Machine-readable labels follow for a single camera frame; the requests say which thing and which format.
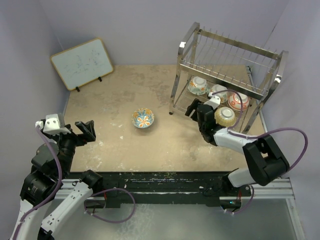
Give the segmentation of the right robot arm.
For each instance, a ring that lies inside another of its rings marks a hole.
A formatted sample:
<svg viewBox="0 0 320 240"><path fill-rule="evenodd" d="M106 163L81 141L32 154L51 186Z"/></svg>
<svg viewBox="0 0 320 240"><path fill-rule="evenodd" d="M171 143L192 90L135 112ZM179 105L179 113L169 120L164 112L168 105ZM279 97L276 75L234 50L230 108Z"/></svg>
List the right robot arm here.
<svg viewBox="0 0 320 240"><path fill-rule="evenodd" d="M228 196L235 195L240 187L249 184L266 186L286 173L289 162L276 141L269 134L250 136L234 132L229 127L236 123L236 115L229 107L218 107L219 98L207 102L194 99L185 115L198 124L203 139L214 146L225 147L243 154L247 167L227 174L222 190Z"/></svg>

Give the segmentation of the blue rim yellow bowl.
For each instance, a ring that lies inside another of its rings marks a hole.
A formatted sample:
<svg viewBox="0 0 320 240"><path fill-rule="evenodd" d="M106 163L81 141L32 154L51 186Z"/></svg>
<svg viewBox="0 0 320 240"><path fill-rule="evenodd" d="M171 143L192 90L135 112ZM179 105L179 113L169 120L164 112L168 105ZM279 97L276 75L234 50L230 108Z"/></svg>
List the blue rim yellow bowl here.
<svg viewBox="0 0 320 240"><path fill-rule="evenodd" d="M220 107L214 113L214 119L217 124L224 127L232 127L236 121L234 111L229 107Z"/></svg>

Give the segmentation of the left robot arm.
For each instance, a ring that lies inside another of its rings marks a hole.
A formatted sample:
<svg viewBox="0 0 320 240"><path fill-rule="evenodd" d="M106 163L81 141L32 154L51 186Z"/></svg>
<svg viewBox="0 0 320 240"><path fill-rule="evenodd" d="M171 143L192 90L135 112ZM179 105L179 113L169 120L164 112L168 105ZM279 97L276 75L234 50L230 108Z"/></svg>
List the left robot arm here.
<svg viewBox="0 0 320 240"><path fill-rule="evenodd" d="M96 140L94 121L75 122L81 131L76 134L69 124L53 114L35 123L35 129L44 143L31 160L31 172L23 181L20 209L11 235L12 240L52 240L54 233L87 197L103 191L103 178L92 170L84 171L71 194L48 216L45 213L62 181L71 172L77 147Z"/></svg>

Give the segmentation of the red patterned bowl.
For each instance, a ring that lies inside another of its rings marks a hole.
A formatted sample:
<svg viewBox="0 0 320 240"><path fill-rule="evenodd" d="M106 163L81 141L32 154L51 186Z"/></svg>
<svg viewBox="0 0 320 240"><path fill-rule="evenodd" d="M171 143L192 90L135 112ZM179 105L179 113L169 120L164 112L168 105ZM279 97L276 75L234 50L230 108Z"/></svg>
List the red patterned bowl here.
<svg viewBox="0 0 320 240"><path fill-rule="evenodd" d="M250 106L250 100L247 95L242 93L231 93L228 97L227 104L237 112L246 110Z"/></svg>

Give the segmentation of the orange flower green leaf bowl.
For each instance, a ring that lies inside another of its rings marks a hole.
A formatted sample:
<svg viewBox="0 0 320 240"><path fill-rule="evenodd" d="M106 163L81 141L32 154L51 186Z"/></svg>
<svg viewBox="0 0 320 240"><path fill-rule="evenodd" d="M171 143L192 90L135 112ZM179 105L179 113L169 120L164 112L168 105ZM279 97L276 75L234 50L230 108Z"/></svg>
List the orange flower green leaf bowl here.
<svg viewBox="0 0 320 240"><path fill-rule="evenodd" d="M222 85L215 84L210 88L208 97L219 97L220 103L223 104L228 100L227 88Z"/></svg>

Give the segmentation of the blue orange floral bowl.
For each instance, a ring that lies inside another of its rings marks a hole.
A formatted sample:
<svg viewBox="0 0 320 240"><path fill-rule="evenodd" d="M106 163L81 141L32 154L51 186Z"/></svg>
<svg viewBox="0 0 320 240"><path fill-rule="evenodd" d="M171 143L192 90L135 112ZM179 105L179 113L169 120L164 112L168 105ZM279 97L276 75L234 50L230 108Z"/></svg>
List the blue orange floral bowl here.
<svg viewBox="0 0 320 240"><path fill-rule="evenodd" d="M139 108L133 112L131 121L132 124L139 129L150 127L155 120L154 113L148 108Z"/></svg>

